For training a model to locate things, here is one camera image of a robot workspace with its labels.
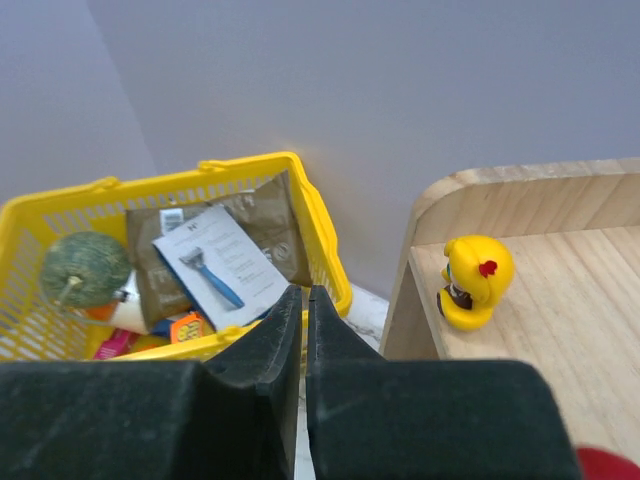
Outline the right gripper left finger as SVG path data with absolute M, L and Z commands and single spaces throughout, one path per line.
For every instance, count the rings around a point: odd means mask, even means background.
M 290 479 L 302 293 L 213 359 L 1 367 L 5 479 Z

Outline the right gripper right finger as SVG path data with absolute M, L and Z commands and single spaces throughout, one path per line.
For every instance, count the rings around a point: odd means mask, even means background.
M 578 479 L 549 385 L 509 360 L 391 361 L 309 298 L 307 427 L 319 479 Z

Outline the yellow duck toy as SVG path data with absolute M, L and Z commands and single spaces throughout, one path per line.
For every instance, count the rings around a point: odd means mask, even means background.
M 436 295 L 443 318 L 454 328 L 473 331 L 491 319 L 515 275 L 508 248 L 484 235 L 465 235 L 444 246 L 447 258 L 441 276 L 445 286 Z

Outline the red round toy figure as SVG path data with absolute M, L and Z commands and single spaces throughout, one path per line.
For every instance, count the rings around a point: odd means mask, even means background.
M 582 446 L 576 449 L 586 480 L 639 480 L 640 468 L 626 457 L 607 450 Z

